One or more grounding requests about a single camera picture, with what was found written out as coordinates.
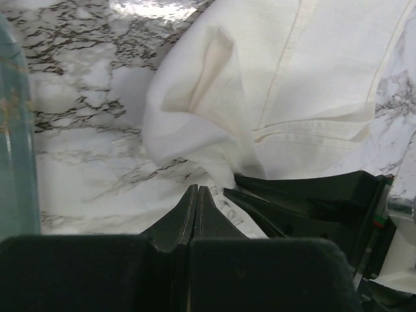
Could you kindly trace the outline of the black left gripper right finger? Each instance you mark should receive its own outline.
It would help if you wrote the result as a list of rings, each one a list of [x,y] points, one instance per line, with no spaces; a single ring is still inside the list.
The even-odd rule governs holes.
[[[359,311],[342,251],[323,239],[249,239],[200,187],[190,244],[191,311]]]

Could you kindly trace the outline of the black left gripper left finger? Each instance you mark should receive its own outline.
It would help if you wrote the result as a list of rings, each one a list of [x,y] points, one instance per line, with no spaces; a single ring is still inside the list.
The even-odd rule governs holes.
[[[135,235],[22,235],[1,243],[2,311],[186,311],[198,187]]]

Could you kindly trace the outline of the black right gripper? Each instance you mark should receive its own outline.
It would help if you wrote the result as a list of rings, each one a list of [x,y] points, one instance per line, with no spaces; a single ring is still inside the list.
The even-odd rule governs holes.
[[[387,212],[387,195],[394,178],[374,176],[363,170],[310,179],[270,180],[236,175],[239,187],[263,200],[228,188],[224,189],[224,196],[248,213],[269,237],[333,241],[358,238],[356,251],[360,258],[354,265],[354,281],[373,280],[380,274],[396,231]],[[349,211],[337,214],[335,220],[319,220],[274,204],[279,199],[371,206],[367,215]]]

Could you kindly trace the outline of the cream cloth napkin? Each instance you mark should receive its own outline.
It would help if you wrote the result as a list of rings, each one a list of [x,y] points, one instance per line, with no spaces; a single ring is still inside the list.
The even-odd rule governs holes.
[[[338,172],[374,137],[414,1],[214,1],[149,86],[142,141],[222,188]]]

